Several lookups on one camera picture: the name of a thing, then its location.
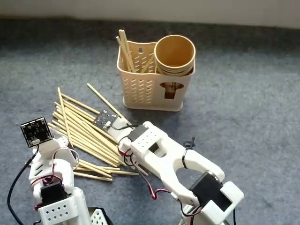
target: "circuit board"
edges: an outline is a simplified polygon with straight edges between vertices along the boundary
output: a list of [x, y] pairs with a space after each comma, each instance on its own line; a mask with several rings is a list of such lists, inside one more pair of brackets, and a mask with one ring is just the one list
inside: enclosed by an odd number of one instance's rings
[[52, 139], [49, 127], [44, 117], [20, 125], [28, 148]]
[[93, 124], [103, 131], [107, 131], [111, 124], [118, 118], [117, 114], [103, 109], [101, 113], [95, 118]]

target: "utensil holder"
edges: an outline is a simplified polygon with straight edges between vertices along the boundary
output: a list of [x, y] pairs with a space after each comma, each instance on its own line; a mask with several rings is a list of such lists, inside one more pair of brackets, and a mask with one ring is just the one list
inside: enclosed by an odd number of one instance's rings
[[[128, 41], [128, 44], [136, 73], [125, 70], [126, 65], [123, 63], [120, 48], [117, 60], [124, 106], [131, 109], [179, 111], [183, 107], [183, 99], [195, 71], [195, 65], [188, 75], [181, 77], [158, 74], [152, 57], [156, 43]], [[139, 73], [151, 57], [153, 60], [145, 73]]]

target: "cup rim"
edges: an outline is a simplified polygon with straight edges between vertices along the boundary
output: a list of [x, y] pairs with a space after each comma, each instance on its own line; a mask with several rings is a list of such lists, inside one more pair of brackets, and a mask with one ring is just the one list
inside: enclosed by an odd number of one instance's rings
[[[165, 38], [168, 38], [168, 37], [174, 37], [174, 36], [177, 36], [177, 37], [181, 37], [181, 38], [186, 39], [186, 40], [192, 45], [193, 50], [194, 50], [193, 57], [191, 58], [191, 60], [190, 60], [189, 62], [187, 62], [186, 64], [184, 64], [184, 65], [182, 65], [182, 66], [179, 66], [179, 67], [171, 67], [171, 66], [168, 66], [168, 65], [162, 63], [162, 62], [158, 59], [157, 54], [156, 54], [156, 48], [157, 48], [158, 44], [159, 44], [162, 40], [164, 40]], [[182, 35], [172, 34], [172, 35], [165, 36], [165, 37], [161, 38], [159, 41], [157, 41], [156, 45], [154, 46], [154, 57], [155, 57], [155, 59], [157, 60], [157, 62], [158, 62], [160, 65], [163, 65], [163, 67], [170, 68], [170, 69], [179, 69], [179, 68], [186, 67], [188, 64], [192, 63], [192, 61], [195, 59], [195, 56], [196, 56], [196, 48], [195, 48], [194, 43], [193, 43], [190, 39], [188, 39], [187, 37], [182, 36]]]

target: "white wall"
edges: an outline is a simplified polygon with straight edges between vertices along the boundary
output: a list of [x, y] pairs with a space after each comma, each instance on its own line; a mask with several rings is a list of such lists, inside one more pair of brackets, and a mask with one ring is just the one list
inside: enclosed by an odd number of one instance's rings
[[300, 28], [300, 0], [0, 0], [0, 15]]

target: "pile of chopsticks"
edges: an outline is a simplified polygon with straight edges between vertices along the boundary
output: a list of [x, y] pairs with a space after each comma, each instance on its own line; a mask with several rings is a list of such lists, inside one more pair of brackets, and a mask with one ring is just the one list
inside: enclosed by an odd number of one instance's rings
[[[125, 31], [119, 30], [119, 36], [117, 36], [116, 39], [121, 48], [125, 70], [128, 72], [136, 73], [135, 64], [132, 60], [132, 55], [131, 55], [131, 51], [129, 48], [129, 44], [127, 41]], [[142, 69], [139, 73], [141, 73], [141, 74], [145, 73], [145, 71], [150, 66], [150, 63], [153, 61], [153, 59], [154, 59], [154, 54], [151, 56], [151, 58], [148, 60], [148, 62], [142, 66]]]
[[[87, 85], [116, 114], [124, 117], [96, 89], [89, 83]], [[74, 147], [109, 165], [99, 166], [80, 159], [79, 167], [76, 168], [74, 175], [104, 181], [112, 181], [111, 174], [114, 173], [138, 175], [138, 173], [121, 171], [118, 168], [124, 163], [120, 160], [116, 140], [92, 123], [96, 117], [90, 113], [98, 115], [100, 112], [61, 93], [60, 88], [58, 88], [58, 95], [60, 102], [55, 102], [56, 110], [52, 114], [56, 120], [52, 120], [48, 125], [56, 129], [59, 134], [66, 135]]]

